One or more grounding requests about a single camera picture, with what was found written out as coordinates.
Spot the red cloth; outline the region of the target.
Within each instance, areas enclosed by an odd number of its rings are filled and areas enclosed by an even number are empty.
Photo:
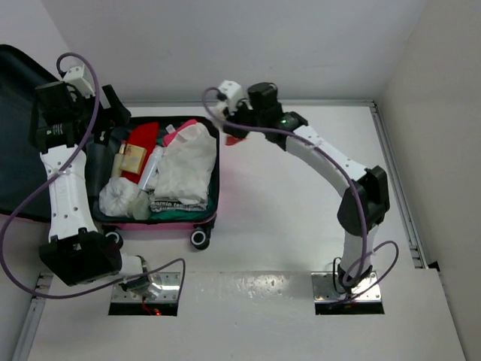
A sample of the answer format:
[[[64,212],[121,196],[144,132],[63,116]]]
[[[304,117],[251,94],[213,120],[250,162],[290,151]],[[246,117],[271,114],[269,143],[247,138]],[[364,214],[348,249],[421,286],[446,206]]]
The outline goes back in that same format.
[[[159,131],[159,124],[157,122],[141,124],[131,131],[129,137],[127,138],[126,145],[134,144],[139,147],[143,147],[147,150],[147,155],[145,156],[144,164],[142,165],[140,174],[133,174],[126,171],[122,171],[122,174],[121,174],[122,177],[127,178],[128,180],[130,180],[135,184],[138,184],[141,178],[141,174],[144,170],[144,166],[146,165],[147,159],[149,155],[152,153],[154,147],[156,146],[158,131]]]

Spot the amber liquid bottle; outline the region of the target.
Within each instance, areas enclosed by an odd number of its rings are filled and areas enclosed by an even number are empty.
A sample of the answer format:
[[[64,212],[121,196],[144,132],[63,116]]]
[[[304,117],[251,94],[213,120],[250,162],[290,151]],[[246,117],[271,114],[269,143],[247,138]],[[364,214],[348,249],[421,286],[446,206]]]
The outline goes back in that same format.
[[[123,162],[123,157],[126,149],[126,141],[121,141],[119,149],[113,158],[113,165],[111,169],[111,177],[119,177],[122,174],[122,169],[120,168]]]

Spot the clear zip bag red label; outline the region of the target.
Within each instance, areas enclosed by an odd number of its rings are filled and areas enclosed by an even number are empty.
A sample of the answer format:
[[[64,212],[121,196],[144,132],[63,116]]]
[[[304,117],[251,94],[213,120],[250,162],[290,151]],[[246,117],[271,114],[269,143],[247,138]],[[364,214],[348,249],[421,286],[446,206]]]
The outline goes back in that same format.
[[[236,138],[233,135],[227,135],[225,137],[225,145],[228,147],[235,146],[236,144],[239,144],[241,142],[246,141],[246,138]]]

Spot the small yellow cardboard box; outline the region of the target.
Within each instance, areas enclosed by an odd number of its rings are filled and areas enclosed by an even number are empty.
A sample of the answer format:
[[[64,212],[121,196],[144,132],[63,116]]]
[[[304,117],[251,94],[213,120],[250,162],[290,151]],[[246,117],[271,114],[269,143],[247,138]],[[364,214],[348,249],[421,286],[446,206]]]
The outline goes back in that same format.
[[[145,148],[127,144],[120,169],[129,173],[140,174],[146,155],[147,150]]]

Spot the pink towel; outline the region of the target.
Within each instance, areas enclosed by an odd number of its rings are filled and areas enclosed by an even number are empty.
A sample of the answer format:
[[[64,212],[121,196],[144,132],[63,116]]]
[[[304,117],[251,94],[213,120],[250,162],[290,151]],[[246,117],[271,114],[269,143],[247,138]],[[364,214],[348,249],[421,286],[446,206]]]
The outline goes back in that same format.
[[[188,126],[195,125],[197,122],[198,121],[195,119],[190,119],[190,120],[187,120],[178,128],[174,128],[172,125],[167,126],[165,130],[167,131],[168,134],[163,137],[162,146],[167,147],[175,139],[175,136],[177,135],[178,132],[180,132],[181,130],[185,129]]]

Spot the white pink spray bottle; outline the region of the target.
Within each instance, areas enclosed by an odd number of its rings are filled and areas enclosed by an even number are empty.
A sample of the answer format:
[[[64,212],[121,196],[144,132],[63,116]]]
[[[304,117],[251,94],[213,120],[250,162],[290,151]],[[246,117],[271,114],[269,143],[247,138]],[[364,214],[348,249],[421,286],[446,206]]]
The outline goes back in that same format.
[[[144,170],[141,174],[141,178],[138,182],[139,190],[146,190],[147,184],[151,177],[155,175],[158,170],[158,163],[162,158],[164,153],[164,148],[159,145],[155,146],[152,153],[149,155]]]

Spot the pink suitcase with dark lining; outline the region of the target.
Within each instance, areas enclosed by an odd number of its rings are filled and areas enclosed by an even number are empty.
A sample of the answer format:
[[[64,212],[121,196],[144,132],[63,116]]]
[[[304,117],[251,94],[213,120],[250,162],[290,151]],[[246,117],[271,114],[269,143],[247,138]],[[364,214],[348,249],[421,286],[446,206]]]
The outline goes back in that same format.
[[[35,88],[56,81],[56,78],[44,67],[23,51],[3,44],[1,46],[1,213],[11,212],[29,194],[33,193],[47,179],[47,174],[39,152],[29,143],[32,105]],[[189,116],[169,117],[133,117],[124,126],[109,129],[105,139],[101,140],[98,132],[91,136],[86,144],[86,185],[89,196],[91,215],[97,222],[109,229],[133,227],[140,229],[152,227],[172,227],[180,229],[189,224],[193,229],[201,229],[210,235],[215,226],[215,211],[208,217],[193,221],[155,221],[134,220],[128,217],[108,217],[98,205],[101,189],[110,177],[115,152],[121,141],[126,140],[131,131],[144,123],[159,124],[158,137],[163,138],[165,128],[172,125],[178,128]],[[219,185],[219,166],[215,165],[210,182]]]

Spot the white drawstring pouch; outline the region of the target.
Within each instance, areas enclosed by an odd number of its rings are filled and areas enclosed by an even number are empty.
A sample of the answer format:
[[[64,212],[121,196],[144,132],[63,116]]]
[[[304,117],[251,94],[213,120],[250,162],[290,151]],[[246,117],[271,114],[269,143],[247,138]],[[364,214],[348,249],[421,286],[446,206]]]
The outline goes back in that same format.
[[[128,217],[129,206],[137,194],[137,184],[125,177],[111,177],[99,193],[99,209],[109,217]]]

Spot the white cloth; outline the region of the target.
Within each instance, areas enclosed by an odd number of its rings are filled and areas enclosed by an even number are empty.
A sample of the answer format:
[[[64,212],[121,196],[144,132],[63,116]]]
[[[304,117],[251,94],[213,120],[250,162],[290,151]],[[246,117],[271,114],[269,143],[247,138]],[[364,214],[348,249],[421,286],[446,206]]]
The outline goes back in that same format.
[[[210,183],[216,162],[216,139],[200,122],[188,126],[163,147],[164,153],[158,163],[158,182],[205,181]]]

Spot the green printed shirt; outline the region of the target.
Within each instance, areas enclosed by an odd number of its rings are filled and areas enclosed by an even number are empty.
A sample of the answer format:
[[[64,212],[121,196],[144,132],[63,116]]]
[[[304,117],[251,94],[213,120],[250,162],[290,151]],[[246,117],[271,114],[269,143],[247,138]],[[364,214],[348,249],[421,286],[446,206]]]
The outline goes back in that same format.
[[[178,199],[184,204],[192,204],[201,200],[208,200],[206,211],[163,211],[152,212],[150,219],[155,221],[193,221],[208,218],[216,209],[219,198],[219,185],[205,181],[194,180],[188,182],[158,182],[150,192],[150,197],[157,199]]]

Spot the black white newspaper print bag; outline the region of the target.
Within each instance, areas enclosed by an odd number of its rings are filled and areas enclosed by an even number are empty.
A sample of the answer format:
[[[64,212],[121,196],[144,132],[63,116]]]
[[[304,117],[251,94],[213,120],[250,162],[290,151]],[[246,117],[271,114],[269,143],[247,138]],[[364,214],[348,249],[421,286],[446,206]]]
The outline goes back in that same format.
[[[157,199],[150,197],[150,210],[156,213],[163,211],[206,211],[207,206],[208,200],[184,204],[178,199]]]

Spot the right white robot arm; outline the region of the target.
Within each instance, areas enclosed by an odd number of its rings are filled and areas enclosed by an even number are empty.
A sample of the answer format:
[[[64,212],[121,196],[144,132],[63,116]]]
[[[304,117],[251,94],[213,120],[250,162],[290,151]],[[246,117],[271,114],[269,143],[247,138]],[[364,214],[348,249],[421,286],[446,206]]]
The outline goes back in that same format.
[[[248,90],[224,80],[213,88],[216,106],[212,115],[225,134],[244,139],[251,132],[309,165],[340,197],[337,221],[344,231],[343,254],[337,265],[338,283],[352,292],[372,270],[374,239],[390,209],[386,171],[368,168],[328,143],[297,111],[287,111],[277,98],[273,83]]]

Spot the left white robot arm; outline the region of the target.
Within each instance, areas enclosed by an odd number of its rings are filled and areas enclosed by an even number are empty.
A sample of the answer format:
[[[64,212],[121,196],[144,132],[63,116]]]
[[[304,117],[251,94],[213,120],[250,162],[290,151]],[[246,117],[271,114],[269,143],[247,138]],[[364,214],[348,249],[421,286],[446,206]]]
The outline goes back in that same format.
[[[84,147],[96,117],[94,92],[83,95],[65,81],[35,88],[29,137],[47,174],[51,212],[39,256],[68,286],[116,275],[143,278],[147,270],[143,257],[122,253],[118,233],[99,232],[90,213]]]

